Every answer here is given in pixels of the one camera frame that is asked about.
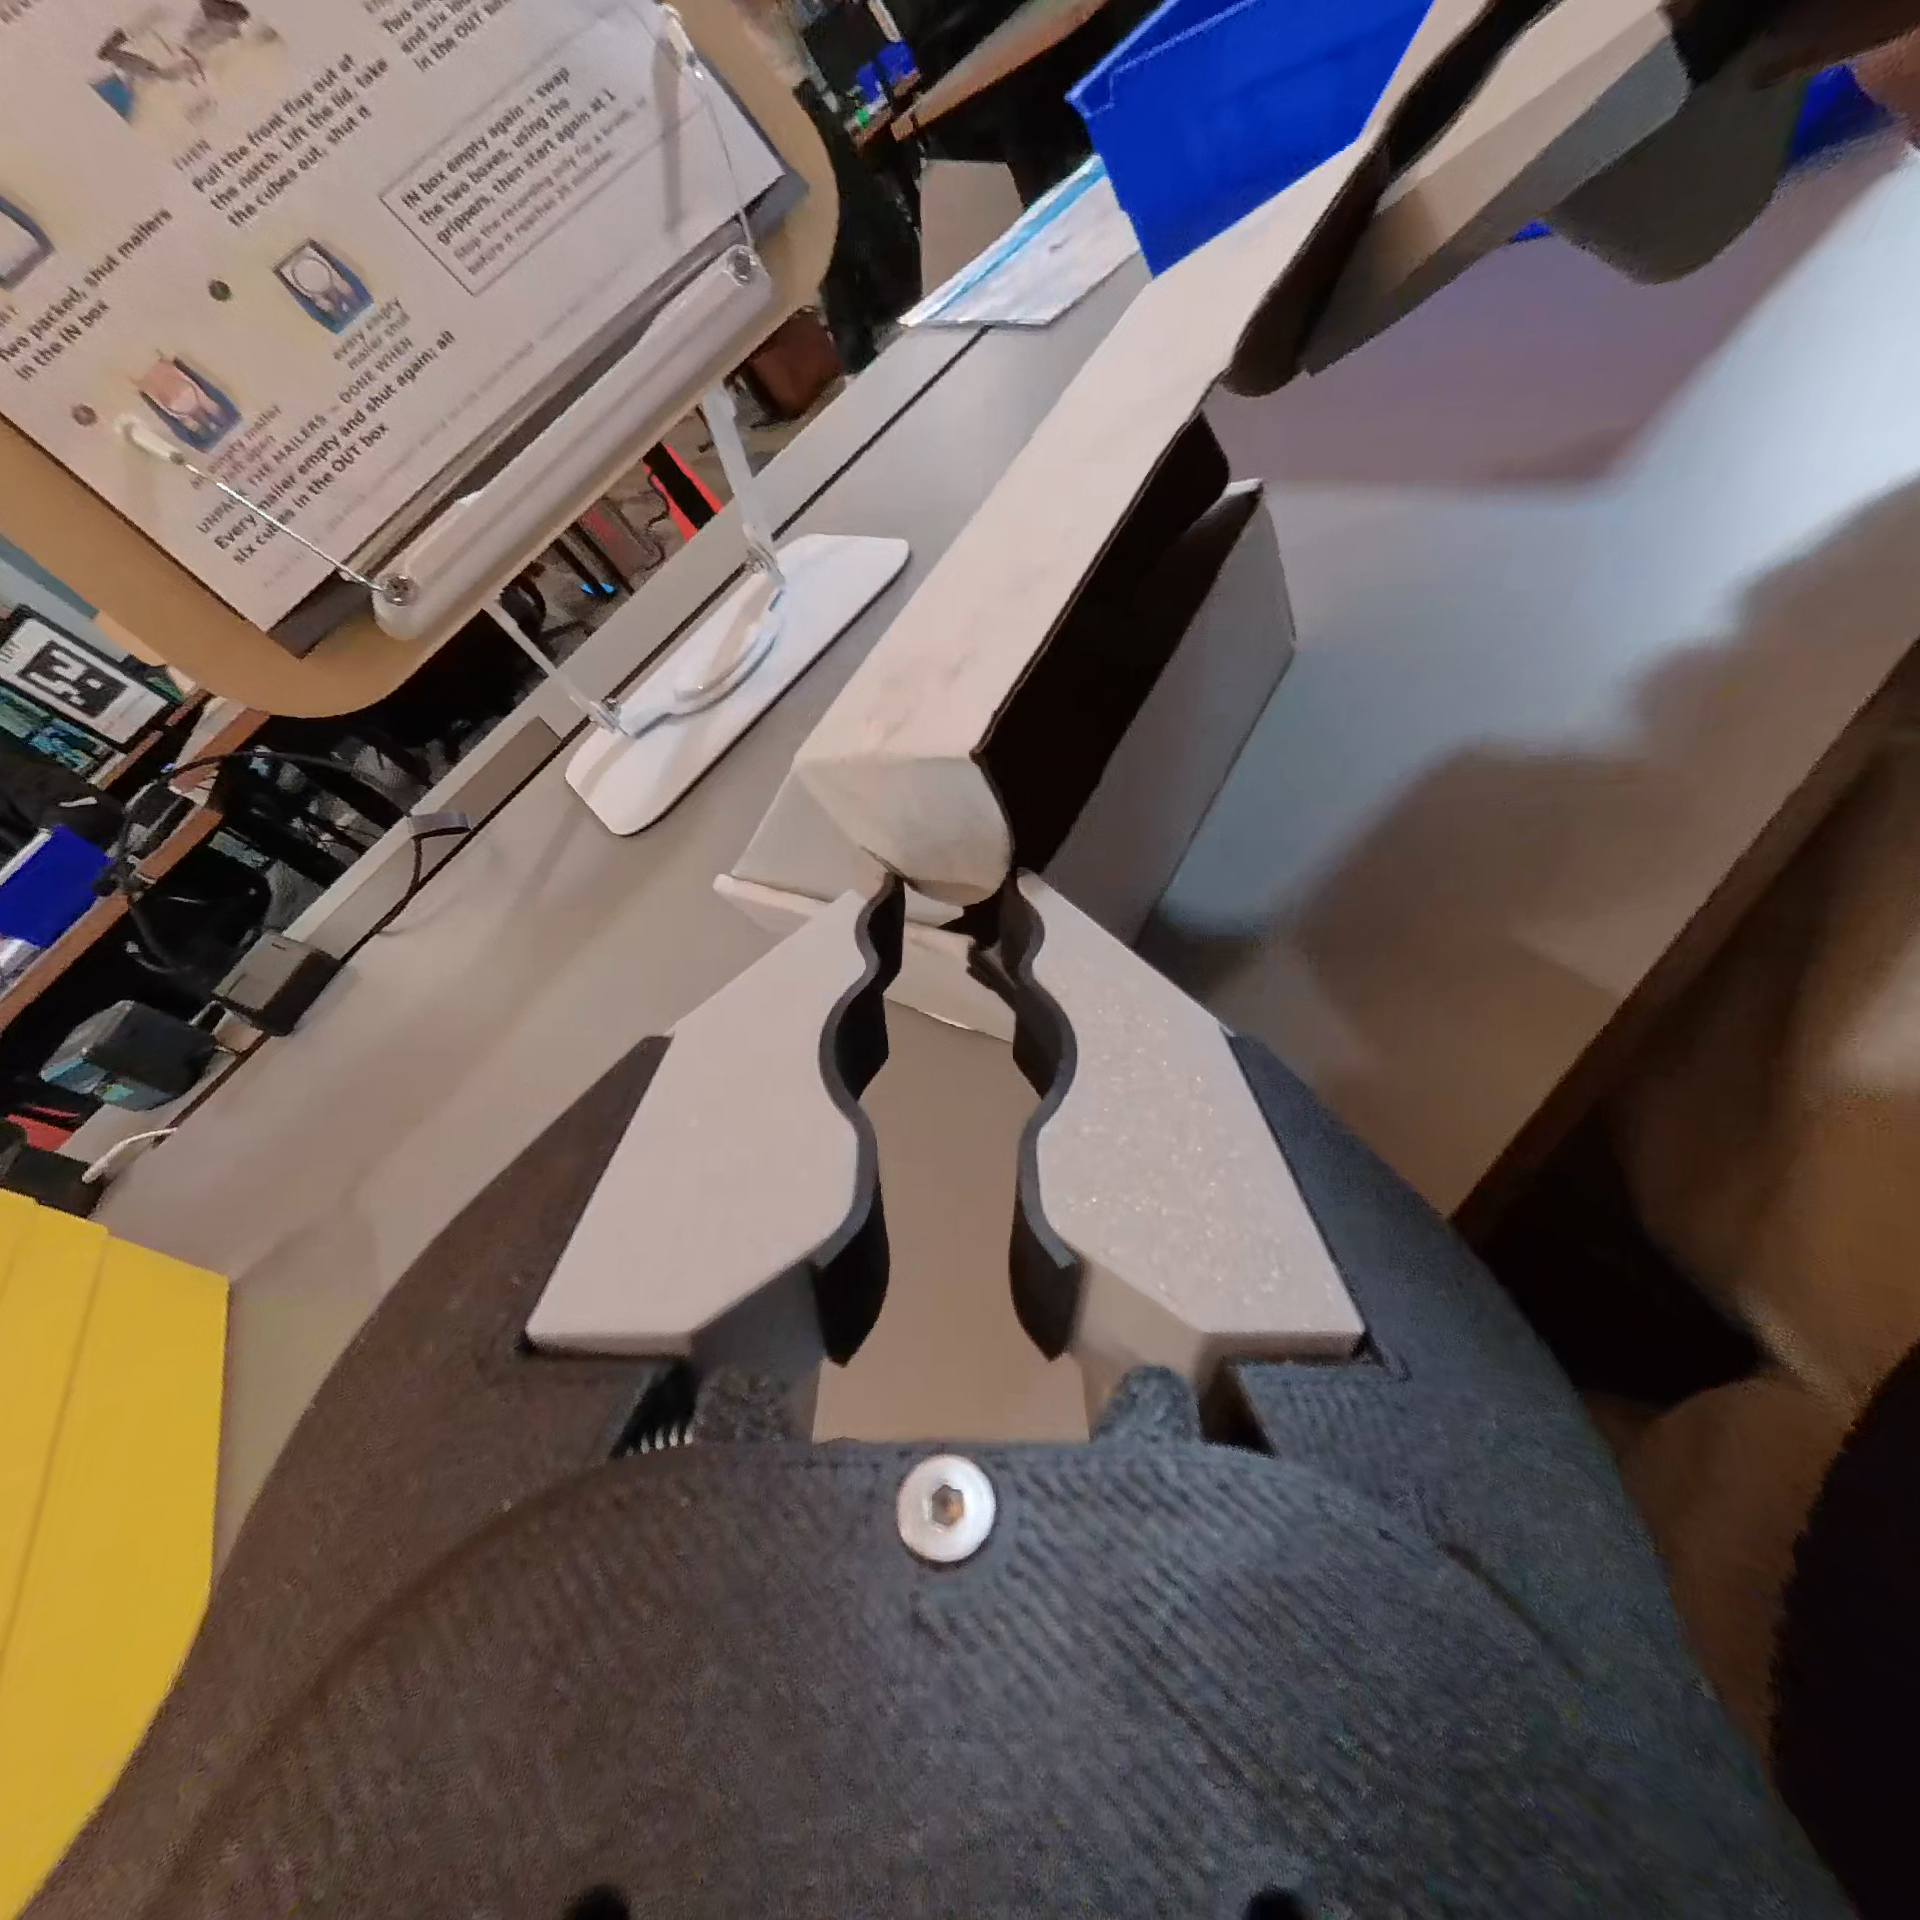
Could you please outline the white cardboard mailer box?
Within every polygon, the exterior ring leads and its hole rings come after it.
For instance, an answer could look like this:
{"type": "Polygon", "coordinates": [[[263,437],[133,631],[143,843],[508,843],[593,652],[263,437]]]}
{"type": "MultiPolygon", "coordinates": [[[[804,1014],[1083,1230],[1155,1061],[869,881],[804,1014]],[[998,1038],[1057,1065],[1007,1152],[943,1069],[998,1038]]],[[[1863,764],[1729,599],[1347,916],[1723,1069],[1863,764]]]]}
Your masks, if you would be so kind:
{"type": "Polygon", "coordinates": [[[784,936],[899,876],[889,997],[983,1038],[1015,1031],[972,972],[998,885],[1132,943],[1294,660],[1264,485],[1229,475],[1177,301],[1115,315],[712,880],[784,936]]]}

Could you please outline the person's dark clothing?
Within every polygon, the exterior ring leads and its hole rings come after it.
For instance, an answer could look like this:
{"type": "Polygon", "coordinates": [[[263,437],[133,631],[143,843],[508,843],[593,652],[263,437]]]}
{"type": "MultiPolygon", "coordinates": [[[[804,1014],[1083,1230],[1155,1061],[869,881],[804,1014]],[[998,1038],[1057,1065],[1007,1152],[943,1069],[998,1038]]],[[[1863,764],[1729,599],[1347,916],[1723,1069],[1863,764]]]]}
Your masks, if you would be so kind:
{"type": "Polygon", "coordinates": [[[1774,1781],[1860,1916],[1918,1916],[1918,1351],[1847,1430],[1791,1549],[1774,1781]]]}

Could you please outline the black power adapter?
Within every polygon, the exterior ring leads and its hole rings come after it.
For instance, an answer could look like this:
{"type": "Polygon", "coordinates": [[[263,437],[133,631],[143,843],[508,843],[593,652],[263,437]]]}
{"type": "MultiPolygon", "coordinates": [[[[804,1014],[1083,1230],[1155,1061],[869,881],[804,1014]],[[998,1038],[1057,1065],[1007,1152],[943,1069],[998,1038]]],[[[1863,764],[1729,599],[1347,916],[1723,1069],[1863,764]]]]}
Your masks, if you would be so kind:
{"type": "Polygon", "coordinates": [[[268,1040],[297,1031],[344,961],[287,933],[265,929],[209,990],[209,1004],[268,1040]]]}

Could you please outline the small blue bin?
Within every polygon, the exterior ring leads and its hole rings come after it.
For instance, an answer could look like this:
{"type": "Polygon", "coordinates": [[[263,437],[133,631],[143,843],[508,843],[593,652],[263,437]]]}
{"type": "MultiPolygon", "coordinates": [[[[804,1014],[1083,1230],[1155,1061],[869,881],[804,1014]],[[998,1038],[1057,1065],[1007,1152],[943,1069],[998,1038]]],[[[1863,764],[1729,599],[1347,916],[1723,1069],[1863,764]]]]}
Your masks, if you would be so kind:
{"type": "Polygon", "coordinates": [[[3,942],[52,947],[95,903],[111,856],[67,824],[43,828],[3,868],[3,942]]]}

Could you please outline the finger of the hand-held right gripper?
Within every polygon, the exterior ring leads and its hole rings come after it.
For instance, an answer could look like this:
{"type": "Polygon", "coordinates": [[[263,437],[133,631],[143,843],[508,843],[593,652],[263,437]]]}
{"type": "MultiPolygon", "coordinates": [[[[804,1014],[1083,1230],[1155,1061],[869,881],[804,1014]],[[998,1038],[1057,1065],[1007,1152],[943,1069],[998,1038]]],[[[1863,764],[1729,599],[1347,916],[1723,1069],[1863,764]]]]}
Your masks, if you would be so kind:
{"type": "Polygon", "coordinates": [[[1315,375],[1391,328],[1665,125],[1692,91],[1665,11],[1544,11],[1390,184],[1302,350],[1315,375]]]}
{"type": "Polygon", "coordinates": [[[1393,176],[1544,5],[1166,5],[1144,24],[1152,392],[1270,392],[1393,176]]]}

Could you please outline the blue plastic bin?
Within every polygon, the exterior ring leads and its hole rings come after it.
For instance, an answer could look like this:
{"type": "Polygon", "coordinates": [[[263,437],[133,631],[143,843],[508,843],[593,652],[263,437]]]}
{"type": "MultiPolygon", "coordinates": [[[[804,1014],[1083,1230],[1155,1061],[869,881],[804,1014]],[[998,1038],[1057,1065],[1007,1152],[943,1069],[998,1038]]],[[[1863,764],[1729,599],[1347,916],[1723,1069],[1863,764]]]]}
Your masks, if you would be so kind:
{"type": "Polygon", "coordinates": [[[1161,276],[1360,142],[1376,181],[1455,118],[1548,3],[1173,3],[1089,69],[1070,103],[1161,276]]]}

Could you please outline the background work table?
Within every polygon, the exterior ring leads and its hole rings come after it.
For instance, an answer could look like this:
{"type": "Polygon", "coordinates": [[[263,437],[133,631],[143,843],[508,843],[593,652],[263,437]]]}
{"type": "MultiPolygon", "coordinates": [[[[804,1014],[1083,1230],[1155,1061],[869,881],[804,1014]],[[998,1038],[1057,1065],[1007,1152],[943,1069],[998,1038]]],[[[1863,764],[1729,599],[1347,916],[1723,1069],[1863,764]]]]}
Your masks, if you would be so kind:
{"type": "Polygon", "coordinates": [[[889,125],[894,142],[931,128],[948,111],[1012,78],[1052,47],[1080,31],[1110,3],[1023,3],[998,22],[968,55],[900,109],[889,125]]]}

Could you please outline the white instruction stand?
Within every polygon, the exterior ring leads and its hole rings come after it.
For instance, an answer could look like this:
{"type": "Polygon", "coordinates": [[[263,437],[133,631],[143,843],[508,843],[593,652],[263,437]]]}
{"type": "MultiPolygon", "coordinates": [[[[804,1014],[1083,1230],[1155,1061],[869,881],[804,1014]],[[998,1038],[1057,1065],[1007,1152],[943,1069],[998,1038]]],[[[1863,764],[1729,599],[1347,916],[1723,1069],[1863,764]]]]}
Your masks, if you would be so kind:
{"type": "Polygon", "coordinates": [[[784,165],[657,5],[4,5],[4,417],[268,631],[784,165]]]}

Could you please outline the black white fiducial marker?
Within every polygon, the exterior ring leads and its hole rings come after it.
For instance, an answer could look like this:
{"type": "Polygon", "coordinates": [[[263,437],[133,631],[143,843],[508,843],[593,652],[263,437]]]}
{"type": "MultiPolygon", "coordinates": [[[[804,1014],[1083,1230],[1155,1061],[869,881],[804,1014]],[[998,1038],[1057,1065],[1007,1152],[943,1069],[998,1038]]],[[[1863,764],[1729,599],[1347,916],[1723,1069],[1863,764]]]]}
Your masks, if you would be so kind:
{"type": "Polygon", "coordinates": [[[116,750],[167,723],[177,696],[28,607],[3,621],[3,686],[116,750]]]}

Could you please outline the brown cardboard panel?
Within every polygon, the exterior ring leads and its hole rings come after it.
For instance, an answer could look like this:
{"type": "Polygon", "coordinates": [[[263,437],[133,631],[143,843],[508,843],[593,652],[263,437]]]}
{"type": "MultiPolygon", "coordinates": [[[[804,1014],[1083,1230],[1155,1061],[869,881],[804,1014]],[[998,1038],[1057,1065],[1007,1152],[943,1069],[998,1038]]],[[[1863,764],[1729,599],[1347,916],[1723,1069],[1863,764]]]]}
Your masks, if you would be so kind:
{"type": "Polygon", "coordinates": [[[918,174],[920,297],[936,295],[1023,212],[1001,159],[926,159],[918,174]]]}

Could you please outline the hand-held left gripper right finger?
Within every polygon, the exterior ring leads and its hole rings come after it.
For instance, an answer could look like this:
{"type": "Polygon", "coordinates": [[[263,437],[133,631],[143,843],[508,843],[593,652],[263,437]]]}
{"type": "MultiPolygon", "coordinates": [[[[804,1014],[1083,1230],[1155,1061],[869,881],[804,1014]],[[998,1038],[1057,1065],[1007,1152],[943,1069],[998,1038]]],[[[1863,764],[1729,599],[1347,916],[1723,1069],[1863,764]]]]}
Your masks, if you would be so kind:
{"type": "Polygon", "coordinates": [[[1088,1412],[1137,1369],[1201,1401],[1236,1361],[1347,1361],[1365,1321],[1229,1031],[1023,871],[996,990],[1038,1096],[1016,1147],[1011,1288],[1088,1412]]]}

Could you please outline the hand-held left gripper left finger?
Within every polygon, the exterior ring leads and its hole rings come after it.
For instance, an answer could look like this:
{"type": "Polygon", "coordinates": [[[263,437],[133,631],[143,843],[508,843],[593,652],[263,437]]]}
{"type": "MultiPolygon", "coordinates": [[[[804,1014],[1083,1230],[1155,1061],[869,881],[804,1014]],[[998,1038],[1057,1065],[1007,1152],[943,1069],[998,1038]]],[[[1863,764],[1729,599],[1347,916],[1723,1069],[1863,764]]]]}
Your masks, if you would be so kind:
{"type": "Polygon", "coordinates": [[[843,893],[679,1019],[527,1323],[542,1352],[849,1360],[889,1285],[878,1143],[904,888],[843,893]]]}

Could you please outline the white leaflet with blue stripe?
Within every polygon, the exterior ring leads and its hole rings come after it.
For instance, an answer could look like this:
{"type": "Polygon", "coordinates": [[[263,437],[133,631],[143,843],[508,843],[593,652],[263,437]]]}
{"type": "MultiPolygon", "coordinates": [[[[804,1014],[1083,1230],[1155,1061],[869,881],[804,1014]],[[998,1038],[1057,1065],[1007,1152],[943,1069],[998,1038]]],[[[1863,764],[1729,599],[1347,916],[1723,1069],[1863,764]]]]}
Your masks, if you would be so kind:
{"type": "Polygon", "coordinates": [[[1102,158],[1064,181],[956,270],[903,328],[1047,328],[1073,310],[1143,249],[1102,158]]]}

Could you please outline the yellow plastic bin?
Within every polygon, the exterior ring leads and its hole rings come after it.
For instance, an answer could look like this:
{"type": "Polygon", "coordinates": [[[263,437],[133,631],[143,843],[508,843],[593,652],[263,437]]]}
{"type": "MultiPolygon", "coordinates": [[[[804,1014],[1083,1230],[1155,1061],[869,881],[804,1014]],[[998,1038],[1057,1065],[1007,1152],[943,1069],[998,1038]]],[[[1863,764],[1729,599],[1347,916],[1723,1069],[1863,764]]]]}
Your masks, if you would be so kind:
{"type": "Polygon", "coordinates": [[[213,1579],[228,1281],[3,1199],[3,1916],[115,1787],[213,1579]]]}

